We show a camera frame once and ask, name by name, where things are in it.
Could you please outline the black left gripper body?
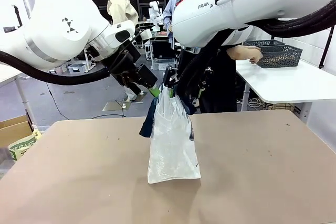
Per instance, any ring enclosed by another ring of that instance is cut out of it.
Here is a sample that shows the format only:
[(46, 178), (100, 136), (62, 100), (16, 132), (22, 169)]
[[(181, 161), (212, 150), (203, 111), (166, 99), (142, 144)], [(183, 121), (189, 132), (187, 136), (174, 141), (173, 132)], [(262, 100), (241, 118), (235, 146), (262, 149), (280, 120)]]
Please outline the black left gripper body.
[(136, 95), (141, 93), (138, 85), (149, 89), (154, 87), (157, 82), (157, 77), (144, 64), (140, 64), (138, 67), (133, 63), (118, 64), (112, 68), (112, 76)]

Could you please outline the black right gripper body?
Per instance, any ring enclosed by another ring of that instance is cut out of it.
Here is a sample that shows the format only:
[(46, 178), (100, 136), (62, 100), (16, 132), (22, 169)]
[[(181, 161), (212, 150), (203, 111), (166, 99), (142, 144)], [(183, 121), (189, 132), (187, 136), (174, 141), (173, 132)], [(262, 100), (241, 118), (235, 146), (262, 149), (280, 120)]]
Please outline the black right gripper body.
[(178, 84), (179, 81), (178, 75), (179, 75), (178, 68), (168, 65), (164, 73), (163, 85), (173, 89)]

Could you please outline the person's hand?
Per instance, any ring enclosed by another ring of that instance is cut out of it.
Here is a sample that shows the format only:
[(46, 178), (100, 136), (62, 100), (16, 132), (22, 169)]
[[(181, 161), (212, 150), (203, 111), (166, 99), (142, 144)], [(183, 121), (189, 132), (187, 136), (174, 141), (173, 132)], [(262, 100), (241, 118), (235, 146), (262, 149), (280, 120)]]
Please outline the person's hand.
[(249, 47), (249, 62), (256, 64), (263, 57), (259, 47)]

